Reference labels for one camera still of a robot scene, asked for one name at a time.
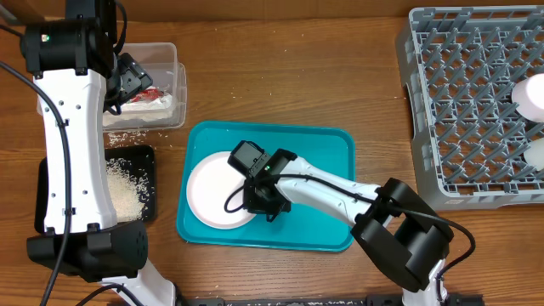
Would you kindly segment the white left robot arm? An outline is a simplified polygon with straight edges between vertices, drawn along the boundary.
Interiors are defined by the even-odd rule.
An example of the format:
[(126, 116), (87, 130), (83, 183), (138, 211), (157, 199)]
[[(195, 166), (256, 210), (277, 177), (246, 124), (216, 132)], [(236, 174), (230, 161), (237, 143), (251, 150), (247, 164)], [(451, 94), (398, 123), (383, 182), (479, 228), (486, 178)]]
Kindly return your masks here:
[(122, 52), (126, 27), (118, 1), (69, 1), (62, 20), (25, 29), (21, 53), (42, 110), (48, 166), (42, 232), (27, 241), (27, 254), (132, 305), (179, 305), (178, 288), (149, 260), (145, 225), (118, 220), (107, 184), (103, 115), (119, 114), (152, 83)]

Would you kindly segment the light green cup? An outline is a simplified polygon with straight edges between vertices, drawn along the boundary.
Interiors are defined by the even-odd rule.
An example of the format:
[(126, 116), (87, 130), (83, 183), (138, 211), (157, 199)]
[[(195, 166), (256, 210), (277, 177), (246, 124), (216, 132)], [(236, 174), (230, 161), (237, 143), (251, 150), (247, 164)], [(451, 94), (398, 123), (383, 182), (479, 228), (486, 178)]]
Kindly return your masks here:
[(536, 171), (544, 169), (544, 138), (529, 143), (529, 149), (524, 152), (524, 160)]

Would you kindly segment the large pink plate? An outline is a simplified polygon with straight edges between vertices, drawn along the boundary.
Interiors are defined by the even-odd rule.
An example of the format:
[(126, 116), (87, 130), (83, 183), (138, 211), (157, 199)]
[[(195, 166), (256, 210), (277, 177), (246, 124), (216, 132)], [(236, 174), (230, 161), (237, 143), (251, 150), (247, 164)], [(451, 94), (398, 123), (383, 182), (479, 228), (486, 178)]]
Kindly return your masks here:
[(219, 230), (232, 230), (249, 223), (254, 213), (244, 209), (226, 212), (224, 203), (243, 185), (245, 177), (229, 163), (230, 153), (220, 151), (207, 156), (191, 171), (186, 184), (190, 210), (205, 225)]

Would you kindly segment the red snack wrapper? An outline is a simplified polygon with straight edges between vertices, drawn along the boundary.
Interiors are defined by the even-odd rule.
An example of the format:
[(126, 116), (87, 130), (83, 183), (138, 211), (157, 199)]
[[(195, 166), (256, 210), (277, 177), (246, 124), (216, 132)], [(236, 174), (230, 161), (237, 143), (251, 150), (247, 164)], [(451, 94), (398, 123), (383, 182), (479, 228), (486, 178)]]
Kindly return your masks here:
[(149, 103), (155, 99), (160, 99), (164, 96), (164, 92), (155, 87), (149, 87), (146, 90), (138, 93), (135, 97), (131, 99), (132, 103), (135, 102), (146, 102)]

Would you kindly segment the food scraps and rice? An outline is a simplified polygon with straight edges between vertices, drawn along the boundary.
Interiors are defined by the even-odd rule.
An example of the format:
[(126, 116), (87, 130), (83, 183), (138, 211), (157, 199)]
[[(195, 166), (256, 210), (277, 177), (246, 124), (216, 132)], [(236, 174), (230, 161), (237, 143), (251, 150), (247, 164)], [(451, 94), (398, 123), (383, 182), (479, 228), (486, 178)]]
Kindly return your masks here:
[(106, 162), (107, 183), (119, 223), (143, 219), (149, 210), (150, 177), (141, 167), (124, 158)]

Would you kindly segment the small pink saucer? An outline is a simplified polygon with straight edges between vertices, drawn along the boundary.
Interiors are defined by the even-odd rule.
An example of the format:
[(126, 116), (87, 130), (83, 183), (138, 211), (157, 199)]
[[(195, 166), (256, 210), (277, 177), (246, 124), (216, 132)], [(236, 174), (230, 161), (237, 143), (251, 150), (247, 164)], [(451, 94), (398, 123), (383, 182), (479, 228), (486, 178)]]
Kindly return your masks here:
[(512, 102), (518, 105), (516, 111), (527, 120), (543, 122), (543, 90), (542, 73), (518, 82), (512, 91)]

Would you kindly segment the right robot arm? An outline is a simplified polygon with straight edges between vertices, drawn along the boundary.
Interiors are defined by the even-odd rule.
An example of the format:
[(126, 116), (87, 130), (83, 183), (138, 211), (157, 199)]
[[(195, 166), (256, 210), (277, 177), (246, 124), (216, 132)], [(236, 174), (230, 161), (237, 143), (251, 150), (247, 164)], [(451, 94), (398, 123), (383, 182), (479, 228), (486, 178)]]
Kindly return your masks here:
[(405, 305), (442, 305), (447, 292), (439, 272), (454, 234), (407, 184), (362, 184), (325, 172), (289, 150), (274, 154), (241, 141), (228, 163), (245, 178), (241, 208), (272, 222), (293, 204), (344, 222), (385, 276), (402, 287)]

